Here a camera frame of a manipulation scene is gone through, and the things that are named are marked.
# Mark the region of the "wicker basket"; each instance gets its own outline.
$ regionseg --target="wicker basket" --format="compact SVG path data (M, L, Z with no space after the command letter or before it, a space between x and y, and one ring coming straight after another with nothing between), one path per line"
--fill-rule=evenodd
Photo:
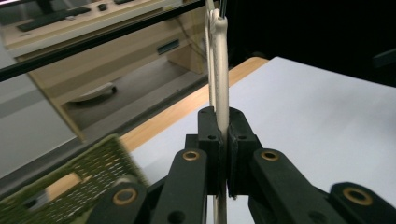
M70 174L77 175L81 181L35 210L26 207L27 199ZM103 192L122 175L134 175L141 184L149 184L118 137L110 135L64 166L1 201L0 223L71 223L90 211Z

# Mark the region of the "white table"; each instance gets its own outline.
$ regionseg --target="white table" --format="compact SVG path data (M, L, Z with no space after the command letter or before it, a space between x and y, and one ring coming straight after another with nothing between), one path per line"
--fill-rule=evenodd
M391 87L282 58L230 88L230 105L245 113L262 145L282 151L312 185L328 192L334 183L353 182L393 206L395 103ZM197 111L132 152L151 182L167 175L185 134L197 133ZM229 223L254 223L247 200L229 200Z

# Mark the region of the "black mouse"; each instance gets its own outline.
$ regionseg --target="black mouse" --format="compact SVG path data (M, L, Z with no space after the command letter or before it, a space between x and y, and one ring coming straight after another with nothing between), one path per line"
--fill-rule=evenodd
M107 9L107 5L105 3L103 3L103 4L100 4L98 6L98 8L99 8L99 11L105 11Z

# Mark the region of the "gray floor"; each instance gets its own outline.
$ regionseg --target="gray floor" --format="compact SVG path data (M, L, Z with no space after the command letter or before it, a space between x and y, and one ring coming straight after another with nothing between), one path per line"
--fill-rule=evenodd
M115 80L117 93L109 91L86 102L69 103L68 111L88 142L95 141L159 104L163 106L158 109L165 109L171 104L169 98L204 83L205 74L195 74L161 58ZM141 119L148 119L149 114L152 111Z

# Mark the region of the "wooden edge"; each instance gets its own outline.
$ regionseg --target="wooden edge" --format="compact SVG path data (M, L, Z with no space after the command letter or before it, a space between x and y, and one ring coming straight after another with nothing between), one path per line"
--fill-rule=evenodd
M263 58L250 58L233 68L230 73L230 86L246 77L268 60ZM192 111L209 101L209 89L205 85L198 91L186 96L181 101L171 105L160 114L149 119L135 129L123 135L120 140L128 151L134 151L149 139L164 131L166 128L184 118Z

